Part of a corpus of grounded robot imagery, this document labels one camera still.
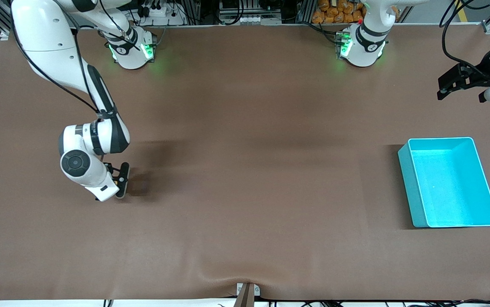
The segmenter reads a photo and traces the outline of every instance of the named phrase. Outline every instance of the brown tablecloth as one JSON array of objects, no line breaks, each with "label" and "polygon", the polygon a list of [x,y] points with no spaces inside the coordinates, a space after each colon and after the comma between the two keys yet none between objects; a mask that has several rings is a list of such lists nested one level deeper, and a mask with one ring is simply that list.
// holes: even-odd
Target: brown tablecloth
[{"label": "brown tablecloth", "polygon": [[[448,48],[473,63],[480,26]],[[58,136],[95,115],[0,43],[0,299],[200,298],[260,284],[271,299],[490,299],[490,227],[414,229],[397,158],[409,138],[471,136],[490,185],[490,103],[436,100],[434,26],[398,26],[369,68],[307,27],[169,29],[124,70],[94,31],[132,143],[129,194],[67,179]]]}]

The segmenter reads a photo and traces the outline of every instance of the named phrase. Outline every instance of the metal bracket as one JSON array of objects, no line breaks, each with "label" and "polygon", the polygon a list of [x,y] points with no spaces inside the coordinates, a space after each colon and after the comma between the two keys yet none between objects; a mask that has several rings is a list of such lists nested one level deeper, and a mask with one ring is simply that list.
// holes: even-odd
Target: metal bracket
[{"label": "metal bracket", "polygon": [[3,31],[1,31],[0,38],[1,41],[8,41],[8,33],[4,33]]},{"label": "metal bracket", "polygon": [[482,20],[482,28],[484,29],[485,34],[490,34],[490,27],[487,25],[485,20]]},{"label": "metal bracket", "polygon": [[[251,284],[254,289],[254,296],[260,296],[260,287],[257,286],[256,284]],[[241,288],[243,288],[243,283],[239,282],[237,284],[237,290],[236,290],[236,295],[239,295],[239,292],[241,292]]]},{"label": "metal bracket", "polygon": [[237,284],[237,299],[233,307],[254,307],[254,297],[260,296],[260,287],[256,284]]}]

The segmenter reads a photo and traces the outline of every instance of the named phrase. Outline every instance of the black cable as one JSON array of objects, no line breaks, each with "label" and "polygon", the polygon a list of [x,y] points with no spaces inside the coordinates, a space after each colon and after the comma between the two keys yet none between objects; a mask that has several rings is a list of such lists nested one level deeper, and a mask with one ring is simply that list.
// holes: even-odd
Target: black cable
[{"label": "black cable", "polygon": [[485,4],[484,6],[470,6],[469,4],[466,5],[466,7],[468,9],[471,9],[471,10],[483,10],[484,8],[489,8],[489,6],[490,6],[490,3]]},{"label": "black cable", "polygon": [[245,13],[245,3],[243,2],[243,0],[239,0],[239,2],[241,3],[241,14],[239,13],[239,4],[237,5],[237,16],[236,16],[236,19],[234,21],[232,21],[231,23],[226,23],[222,20],[220,20],[220,18],[216,15],[216,6],[215,4],[218,2],[218,0],[213,0],[212,2],[212,9],[213,9],[213,18],[218,22],[218,23],[221,23],[225,26],[231,26],[231,25],[235,25],[239,20],[241,20],[241,17],[243,17],[243,13]]},{"label": "black cable", "polygon": [[343,43],[339,43],[338,41],[335,41],[332,38],[330,38],[329,35],[327,34],[327,32],[323,29],[323,26],[321,24],[319,24],[319,28],[321,29],[321,32],[325,36],[325,39],[327,39],[331,43],[334,43],[335,45],[343,45]]},{"label": "black cable", "polygon": [[76,54],[78,55],[78,61],[80,63],[80,70],[82,71],[82,78],[84,80],[84,84],[86,85],[86,90],[88,92],[89,98],[92,100],[92,102],[95,104],[95,100],[93,100],[93,95],[92,92],[89,90],[89,85],[88,85],[88,80],[86,78],[86,72],[84,71],[84,63],[82,61],[82,55],[80,54],[80,48],[78,47],[78,29],[76,30],[76,33],[73,34],[75,45],[76,45]]},{"label": "black cable", "polygon": [[192,19],[194,21],[198,21],[199,23],[202,21],[201,19],[197,19],[197,18],[194,18],[194,17],[190,17],[190,15],[188,15],[180,6],[177,6],[177,8],[179,8],[179,11],[181,11],[185,16],[187,16],[189,19]]},{"label": "black cable", "polygon": [[313,25],[312,23],[308,23],[307,21],[300,21],[298,23],[303,23],[304,25],[308,25],[311,29],[313,29],[313,30],[315,30],[315,31],[317,31],[319,33],[323,33],[323,31],[324,31],[326,34],[331,34],[331,35],[335,35],[336,34],[336,32],[333,32],[333,31],[325,31],[325,30],[322,30],[320,28],[317,28],[317,27],[315,27],[315,25]]},{"label": "black cable", "polygon": [[296,18],[296,15],[292,16],[292,17],[289,17],[289,18],[284,18],[284,19],[278,19],[280,21],[285,21],[285,20],[291,20],[291,19],[294,19]]},{"label": "black cable", "polygon": [[31,64],[31,66],[33,66],[38,72],[40,72],[40,74],[42,74],[42,76],[44,76],[48,81],[52,82],[53,84],[55,84],[60,89],[66,91],[66,93],[70,94],[71,96],[73,96],[76,99],[78,99],[81,102],[83,102],[90,109],[92,109],[95,113],[99,113],[99,110],[97,110],[96,107],[93,107],[92,105],[90,105],[90,103],[88,103],[87,101],[85,101],[84,99],[82,99],[81,97],[79,97],[77,94],[71,92],[69,89],[67,89],[64,86],[62,86],[61,84],[59,84],[56,80],[52,79],[50,76],[48,76],[48,74],[46,74],[46,72],[44,72],[44,70],[41,70],[41,68],[39,66],[37,66],[37,64],[35,64],[35,62],[33,62],[33,60],[31,60],[31,58],[29,58],[29,56],[27,55],[27,53],[25,53],[25,50],[23,50],[23,46],[21,45],[20,39],[17,36],[16,28],[14,26],[14,18],[12,17],[12,12],[11,12],[11,16],[10,17],[11,17],[12,34],[14,35],[14,39],[16,40],[17,48],[20,50],[21,54],[23,54],[23,56],[25,57],[25,59],[27,60],[27,62],[29,62],[29,64]]},{"label": "black cable", "polygon": [[76,20],[74,19],[73,16],[71,16],[68,12],[66,12],[63,7],[61,6],[61,4],[58,2],[58,0],[54,0],[54,2],[56,2],[56,4],[61,8],[61,11],[66,15],[66,17],[71,21],[71,23],[74,25],[74,27],[76,28],[76,33],[73,33],[73,38],[74,38],[74,41],[75,41],[75,45],[76,45],[76,55],[78,56],[78,61],[80,63],[80,70],[82,72],[82,78],[84,80],[84,85],[86,86],[86,91],[88,93],[88,96],[89,98],[91,99],[91,101],[93,102],[93,104],[95,104],[95,100],[93,100],[93,95],[92,95],[92,92],[89,90],[89,85],[88,85],[88,80],[86,78],[86,72],[84,71],[84,64],[83,64],[83,59],[82,59],[82,55],[80,54],[80,47],[79,47],[79,44],[78,44],[78,31],[82,28],[77,22]]},{"label": "black cable", "polygon": [[130,12],[130,14],[132,14],[133,24],[138,26],[139,24],[138,24],[137,20],[135,19],[135,16],[133,15],[132,8],[130,7],[129,3],[128,3],[128,12]]},{"label": "black cable", "polygon": [[475,72],[478,72],[478,74],[480,74],[483,78],[485,78],[487,80],[490,80],[490,77],[487,76],[486,74],[484,74],[484,72],[481,72],[476,66],[472,65],[471,63],[469,63],[469,62],[467,62],[465,60],[462,60],[460,58],[457,58],[457,57],[451,55],[448,52],[448,50],[446,49],[446,33],[447,33],[447,30],[448,30],[448,27],[450,26],[451,21],[455,18],[455,16],[457,16],[457,14],[463,8],[465,8],[466,5],[468,5],[469,3],[473,2],[473,1],[475,1],[475,0],[466,0],[465,2],[462,2],[462,4],[459,7],[454,7],[452,15],[446,20],[445,23],[444,23],[444,19],[446,19],[446,16],[449,13],[449,11],[452,8],[452,6],[454,6],[453,2],[450,3],[450,5],[446,9],[446,11],[444,12],[444,15],[442,15],[442,18],[440,19],[440,23],[438,23],[438,26],[440,28],[442,28],[442,27],[444,28],[444,30],[442,31],[442,51],[451,60],[454,60],[454,61],[456,61],[458,63],[463,64],[464,66],[467,66],[467,67],[471,68]]},{"label": "black cable", "polygon": [[116,38],[119,38],[119,39],[121,39],[121,40],[125,41],[126,43],[131,44],[131,45],[132,45],[132,46],[134,46],[134,47],[135,47],[135,48],[136,48],[138,51],[140,51],[140,50],[139,50],[139,48],[138,48],[137,46],[135,46],[135,44],[134,44],[134,43],[132,43],[131,41],[126,40],[126,38],[124,37],[124,35],[125,35],[125,31],[124,31],[124,29],[122,29],[122,28],[121,28],[121,27],[120,27],[120,26],[119,26],[119,25],[116,23],[116,21],[114,21],[113,17],[112,17],[112,16],[109,14],[109,12],[107,12],[107,10],[105,9],[105,6],[103,5],[103,0],[99,0],[99,4],[101,4],[101,8],[103,9],[103,12],[105,12],[105,15],[107,15],[107,17],[108,17],[108,18],[109,18],[109,19],[112,21],[112,23],[114,23],[114,25],[116,26],[116,28],[118,29],[118,31],[120,31],[120,33],[122,33],[122,35],[123,35],[123,36],[121,36],[121,37],[120,37],[120,36],[116,36],[116,35],[114,35],[113,33],[108,33],[108,34],[109,34],[109,35],[112,35],[112,36],[114,36],[114,37],[116,37]]},{"label": "black cable", "polygon": [[113,303],[114,303],[114,299],[104,299],[103,307],[112,307]]}]

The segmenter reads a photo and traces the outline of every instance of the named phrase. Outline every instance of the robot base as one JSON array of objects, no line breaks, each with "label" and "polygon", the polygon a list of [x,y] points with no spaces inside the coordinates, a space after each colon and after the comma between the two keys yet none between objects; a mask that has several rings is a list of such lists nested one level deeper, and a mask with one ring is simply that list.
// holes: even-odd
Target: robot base
[{"label": "robot base", "polygon": [[124,198],[126,195],[126,190],[128,189],[128,179],[130,178],[130,164],[127,162],[122,163],[120,169],[112,167],[111,163],[103,163],[111,175],[114,171],[118,171],[118,176],[113,176],[112,180],[118,187],[118,192],[116,192],[115,197],[118,199]]},{"label": "robot base", "polygon": [[120,66],[127,70],[137,70],[147,63],[153,63],[156,54],[156,35],[139,27],[134,27],[134,29],[136,29],[139,39],[137,40],[135,47],[130,50],[130,54],[118,54],[109,45],[114,62],[120,64]]},{"label": "robot base", "polygon": [[374,64],[374,62],[381,56],[381,51],[385,46],[385,42],[379,48],[376,46],[377,50],[374,52],[364,50],[364,47],[358,43],[356,37],[359,26],[359,24],[355,23],[342,30],[342,34],[337,35],[337,41],[341,41],[343,44],[336,46],[336,54],[338,55],[338,58],[346,59],[350,64],[358,67],[367,67]]}]

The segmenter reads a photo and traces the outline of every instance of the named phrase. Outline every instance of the cyan plastic bin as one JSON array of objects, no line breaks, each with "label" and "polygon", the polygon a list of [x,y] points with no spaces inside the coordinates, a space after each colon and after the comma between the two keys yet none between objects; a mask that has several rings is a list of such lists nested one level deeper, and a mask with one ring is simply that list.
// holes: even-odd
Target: cyan plastic bin
[{"label": "cyan plastic bin", "polygon": [[490,191],[472,138],[410,139],[398,151],[415,227],[490,226]]}]

